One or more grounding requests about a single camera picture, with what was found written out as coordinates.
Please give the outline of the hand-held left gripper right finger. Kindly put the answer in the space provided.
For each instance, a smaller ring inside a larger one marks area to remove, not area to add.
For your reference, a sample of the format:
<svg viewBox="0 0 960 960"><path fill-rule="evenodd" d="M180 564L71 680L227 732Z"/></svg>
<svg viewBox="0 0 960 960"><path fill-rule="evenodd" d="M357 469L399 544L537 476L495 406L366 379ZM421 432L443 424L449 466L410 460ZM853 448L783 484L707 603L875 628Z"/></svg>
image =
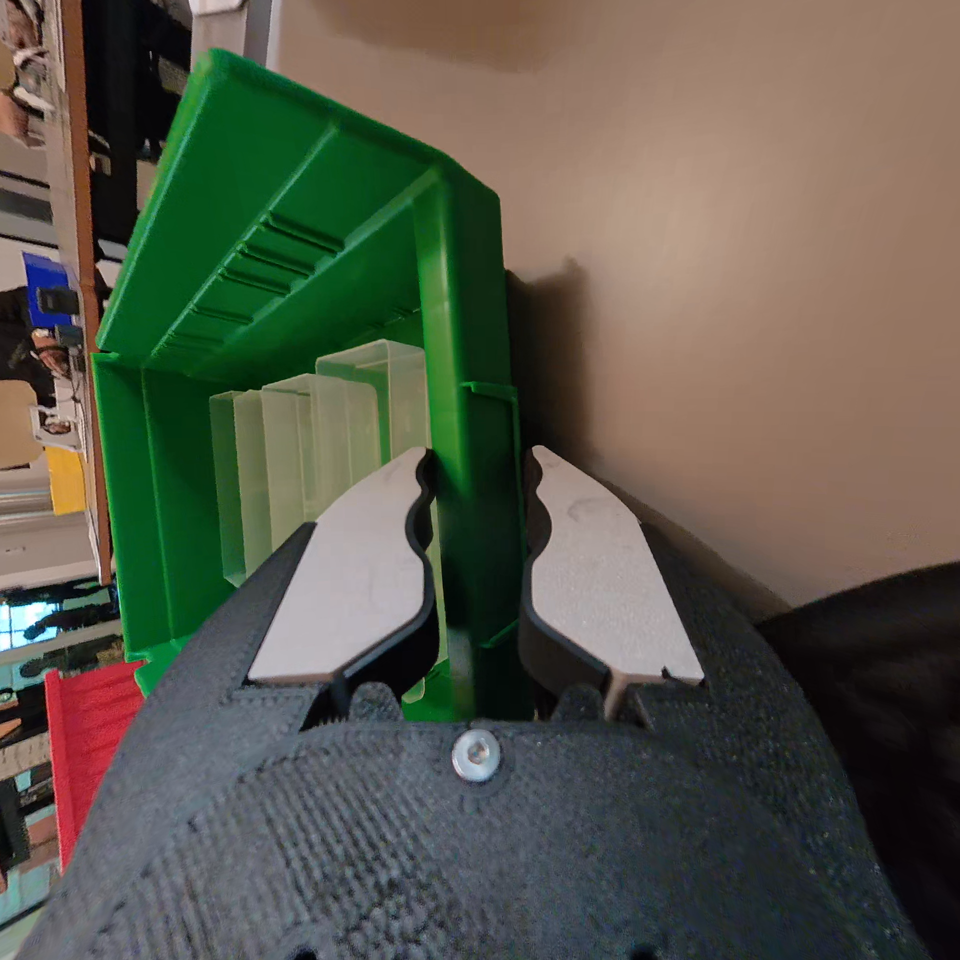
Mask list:
<svg viewBox="0 0 960 960"><path fill-rule="evenodd" d="M524 464L521 664L544 698L593 690L614 719L628 691L696 689L706 671L642 522L616 494L545 445Z"/></svg>

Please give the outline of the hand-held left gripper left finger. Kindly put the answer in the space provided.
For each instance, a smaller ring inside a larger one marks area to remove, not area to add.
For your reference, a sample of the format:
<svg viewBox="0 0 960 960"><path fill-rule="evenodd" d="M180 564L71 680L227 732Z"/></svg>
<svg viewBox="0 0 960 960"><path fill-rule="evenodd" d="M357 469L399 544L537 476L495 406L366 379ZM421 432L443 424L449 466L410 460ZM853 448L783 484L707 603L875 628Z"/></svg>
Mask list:
<svg viewBox="0 0 960 960"><path fill-rule="evenodd" d="M440 647L434 572L434 451L413 446L304 523L246 585L246 686L282 707L284 731L346 719L356 693L388 713Z"/></svg>

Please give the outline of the green plastic bin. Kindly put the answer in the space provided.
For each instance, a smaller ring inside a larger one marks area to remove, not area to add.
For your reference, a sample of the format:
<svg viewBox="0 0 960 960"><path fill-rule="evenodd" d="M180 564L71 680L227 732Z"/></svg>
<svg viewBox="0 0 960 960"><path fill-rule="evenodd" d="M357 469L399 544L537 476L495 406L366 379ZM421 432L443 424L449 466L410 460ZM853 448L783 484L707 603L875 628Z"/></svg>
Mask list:
<svg viewBox="0 0 960 960"><path fill-rule="evenodd" d="M126 654L148 690L233 591L209 399L378 339L425 352L454 664L416 718L529 719L521 426L498 195L245 57L188 78L93 354Z"/></svg>

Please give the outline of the person's black clothing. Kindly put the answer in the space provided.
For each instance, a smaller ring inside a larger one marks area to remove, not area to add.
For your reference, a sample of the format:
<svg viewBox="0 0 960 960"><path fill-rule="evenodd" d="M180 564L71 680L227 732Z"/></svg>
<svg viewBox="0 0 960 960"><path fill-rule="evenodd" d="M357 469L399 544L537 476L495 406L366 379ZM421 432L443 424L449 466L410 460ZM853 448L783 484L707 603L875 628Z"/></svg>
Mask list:
<svg viewBox="0 0 960 960"><path fill-rule="evenodd" d="M757 624L818 715L894 894L959 957L959 563L868 582Z"/></svg>

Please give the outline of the large red plastic bin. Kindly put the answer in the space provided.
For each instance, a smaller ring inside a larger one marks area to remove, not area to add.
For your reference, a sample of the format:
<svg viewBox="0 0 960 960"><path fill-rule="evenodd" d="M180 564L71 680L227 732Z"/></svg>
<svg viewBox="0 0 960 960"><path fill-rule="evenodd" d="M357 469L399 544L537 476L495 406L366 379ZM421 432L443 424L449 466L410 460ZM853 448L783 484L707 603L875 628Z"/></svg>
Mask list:
<svg viewBox="0 0 960 960"><path fill-rule="evenodd" d="M142 662L121 662L69 678L54 670L44 678L61 874L143 704L136 679L140 666Z"/></svg>

